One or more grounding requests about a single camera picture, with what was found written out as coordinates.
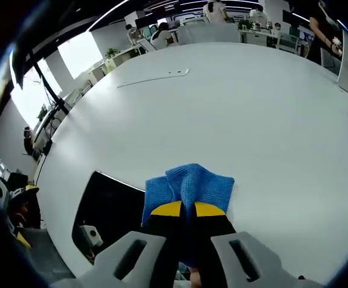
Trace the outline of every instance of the ceiling light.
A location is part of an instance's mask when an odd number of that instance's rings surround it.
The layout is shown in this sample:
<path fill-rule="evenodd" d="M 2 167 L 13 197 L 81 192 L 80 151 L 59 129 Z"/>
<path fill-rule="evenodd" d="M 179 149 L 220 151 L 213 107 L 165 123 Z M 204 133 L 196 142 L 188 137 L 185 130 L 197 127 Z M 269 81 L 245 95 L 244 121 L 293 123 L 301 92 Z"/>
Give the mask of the ceiling light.
<path fill-rule="evenodd" d="M 202 3 L 207 2 L 208 0 L 200 0 L 200 1 L 193 1 L 189 3 L 182 3 L 181 5 L 187 5 L 187 4 L 194 4 L 194 3 Z M 257 2 L 253 1 L 243 1 L 243 0 L 224 0 L 225 2 L 243 2 L 243 3 L 252 3 L 252 4 L 258 4 Z"/>
<path fill-rule="evenodd" d="M 151 7 L 150 9 L 156 9 L 158 7 L 166 6 L 166 5 L 169 5 L 169 4 L 176 3 L 176 2 L 179 2 L 179 0 L 175 0 L 175 1 L 172 1 L 172 2 L 168 2 L 168 3 L 165 3 L 165 4 L 158 5 L 158 6 L 154 6 L 154 7 Z"/>
<path fill-rule="evenodd" d="M 90 30 L 96 25 L 98 24 L 99 21 L 101 21 L 103 18 L 105 18 L 107 15 L 109 15 L 111 12 L 113 12 L 115 9 L 117 9 L 118 7 L 124 5 L 126 2 L 128 2 L 129 0 L 123 0 L 121 3 L 115 5 L 113 8 L 111 8 L 108 12 L 104 13 L 101 17 L 99 17 L 87 30 L 86 32 L 90 32 Z"/>
<path fill-rule="evenodd" d="M 187 4 L 194 4 L 194 3 L 201 3 L 201 2 L 207 2 L 208 0 L 202 0 L 202 1 L 194 1 L 189 3 L 182 3 L 181 5 L 187 5 Z"/>
<path fill-rule="evenodd" d="M 305 21 L 307 21 L 307 22 L 310 22 L 310 20 L 308 20 L 308 19 L 306 19 L 305 17 L 302 17 L 302 16 L 300 16 L 300 15 L 298 15 L 298 14 L 293 13 L 293 15 L 296 16 L 296 17 L 299 17 L 299 18 L 301 18 L 301 19 L 303 19 L 303 20 L 305 20 Z"/>
<path fill-rule="evenodd" d="M 346 27 L 345 24 L 343 24 L 340 20 L 337 20 L 339 24 L 341 24 L 343 26 L 344 29 L 346 29 L 346 31 L 348 32 L 348 28 Z"/>
<path fill-rule="evenodd" d="M 252 3 L 252 4 L 257 4 L 257 5 L 259 5 L 258 2 L 253 2 L 253 1 L 244 1 L 244 0 L 227 0 L 227 1 L 243 2 L 243 3 Z"/>
<path fill-rule="evenodd" d="M 14 88 L 19 87 L 19 89 L 20 89 L 20 86 L 17 82 L 16 74 L 14 72 L 14 67 L 13 67 L 13 53 L 14 53 L 14 45 L 12 45 L 12 47 L 11 47 L 11 52 L 8 56 L 8 63 L 9 63 L 9 67 L 10 67 L 11 81 L 13 82 Z"/>
<path fill-rule="evenodd" d="M 238 6 L 225 6 L 226 8 L 237 8 L 237 9 L 247 9 L 247 10 L 252 10 L 252 8 L 248 7 L 238 7 Z"/>
<path fill-rule="evenodd" d="M 182 12 L 185 11 L 191 11 L 191 10 L 202 10 L 203 7 L 199 7 L 199 8 L 192 8 L 192 9 L 186 9 L 186 10 L 182 10 Z"/>

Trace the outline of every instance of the blue microfiber towel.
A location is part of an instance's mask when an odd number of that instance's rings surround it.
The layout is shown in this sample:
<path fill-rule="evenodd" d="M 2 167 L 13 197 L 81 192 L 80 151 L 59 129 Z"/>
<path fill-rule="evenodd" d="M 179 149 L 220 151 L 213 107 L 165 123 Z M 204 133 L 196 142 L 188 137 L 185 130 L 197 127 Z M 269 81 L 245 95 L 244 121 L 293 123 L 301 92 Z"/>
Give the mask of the blue microfiber towel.
<path fill-rule="evenodd" d="M 188 164 L 166 171 L 166 176 L 146 181 L 142 225 L 151 212 L 163 205 L 182 200 L 187 217 L 195 201 L 212 204 L 224 212 L 230 202 L 234 178 L 216 175 L 199 164 Z"/>

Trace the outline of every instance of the potted plant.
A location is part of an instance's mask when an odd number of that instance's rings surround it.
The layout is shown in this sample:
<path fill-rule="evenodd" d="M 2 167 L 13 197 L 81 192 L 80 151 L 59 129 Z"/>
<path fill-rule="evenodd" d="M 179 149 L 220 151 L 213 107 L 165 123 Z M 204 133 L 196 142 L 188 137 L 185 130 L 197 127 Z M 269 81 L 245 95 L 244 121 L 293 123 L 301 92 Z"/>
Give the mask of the potted plant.
<path fill-rule="evenodd" d="M 41 111 L 40 111 L 40 113 L 39 113 L 39 115 L 37 117 L 40 122 L 42 122 L 42 120 L 43 120 L 43 118 L 45 117 L 46 114 L 47 114 L 47 108 L 46 108 L 45 105 L 42 105 Z"/>
<path fill-rule="evenodd" d="M 111 58 L 114 55 L 118 54 L 120 51 L 118 49 L 115 48 L 109 48 L 106 52 L 106 58 Z"/>

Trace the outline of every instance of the white table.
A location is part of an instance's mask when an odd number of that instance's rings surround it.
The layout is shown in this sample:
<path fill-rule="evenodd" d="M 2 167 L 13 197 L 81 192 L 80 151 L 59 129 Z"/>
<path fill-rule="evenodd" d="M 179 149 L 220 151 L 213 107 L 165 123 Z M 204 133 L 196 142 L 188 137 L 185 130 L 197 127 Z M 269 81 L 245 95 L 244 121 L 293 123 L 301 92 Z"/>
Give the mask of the white table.
<path fill-rule="evenodd" d="M 327 282 L 348 258 L 348 94 L 335 80 L 296 55 L 230 43 L 147 53 L 108 74 L 54 134 L 38 180 L 67 266 L 76 276 L 92 268 L 71 229 L 93 171 L 145 188 L 167 169 L 199 163 L 235 178 L 227 215 L 237 231 L 278 253 L 293 275 Z"/>

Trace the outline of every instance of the desk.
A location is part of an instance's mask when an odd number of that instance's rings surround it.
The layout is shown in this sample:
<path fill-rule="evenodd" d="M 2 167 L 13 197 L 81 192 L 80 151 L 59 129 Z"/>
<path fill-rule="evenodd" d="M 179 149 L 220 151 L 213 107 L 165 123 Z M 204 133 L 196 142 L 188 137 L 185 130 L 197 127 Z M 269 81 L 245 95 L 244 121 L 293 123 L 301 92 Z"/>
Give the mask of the desk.
<path fill-rule="evenodd" d="M 41 135 L 42 131 L 44 131 L 47 126 L 50 124 L 50 121 L 53 119 L 55 113 L 59 109 L 56 106 L 53 106 L 49 111 L 47 111 L 46 115 L 43 117 L 42 121 L 40 121 L 37 126 L 35 127 L 33 137 L 34 137 L 34 143 L 37 143 L 39 136 Z"/>
<path fill-rule="evenodd" d="M 242 35 L 242 43 L 247 43 L 247 40 L 245 40 L 245 34 L 252 34 L 252 35 L 260 35 L 260 36 L 265 36 L 266 40 L 265 41 L 261 41 L 259 40 L 258 43 L 249 43 L 249 44 L 257 44 L 257 45 L 262 45 L 262 46 L 268 46 L 268 47 L 272 47 L 273 44 L 275 45 L 275 47 L 277 49 L 283 50 L 283 51 L 287 51 L 290 53 L 295 53 L 295 54 L 301 54 L 298 53 L 298 47 L 301 46 L 302 44 L 299 42 L 299 38 L 289 35 L 289 34 L 285 34 L 282 32 L 279 32 L 278 35 L 274 35 L 271 33 L 265 33 L 265 32 L 259 32 L 259 31 L 254 31 L 254 30 L 239 30 L 239 33 L 241 33 Z M 273 41 L 269 42 L 267 37 L 276 39 L 277 42 L 274 43 Z M 285 38 L 294 38 L 296 41 L 295 43 L 290 41 L 289 39 L 285 39 Z"/>
<path fill-rule="evenodd" d="M 117 88 L 186 68 L 184 77 Z M 92 268 L 71 229 L 93 171 L 144 189 L 167 169 L 199 163 L 235 178 L 227 216 L 238 232 L 278 253 L 294 276 L 327 282 L 348 259 L 348 94 L 335 81 L 304 58 L 247 44 L 189 44 L 127 61 L 53 136 L 37 196 L 56 249 L 75 276 Z"/>
<path fill-rule="evenodd" d="M 128 49 L 123 50 L 122 52 L 118 53 L 117 55 L 112 57 L 112 61 L 114 62 L 115 67 L 120 66 L 125 61 L 131 59 L 133 55 L 130 54 L 130 52 L 133 52 L 135 50 L 138 51 L 138 54 L 140 55 L 139 48 L 141 48 L 141 45 L 137 44 L 133 47 L 130 47 Z"/>

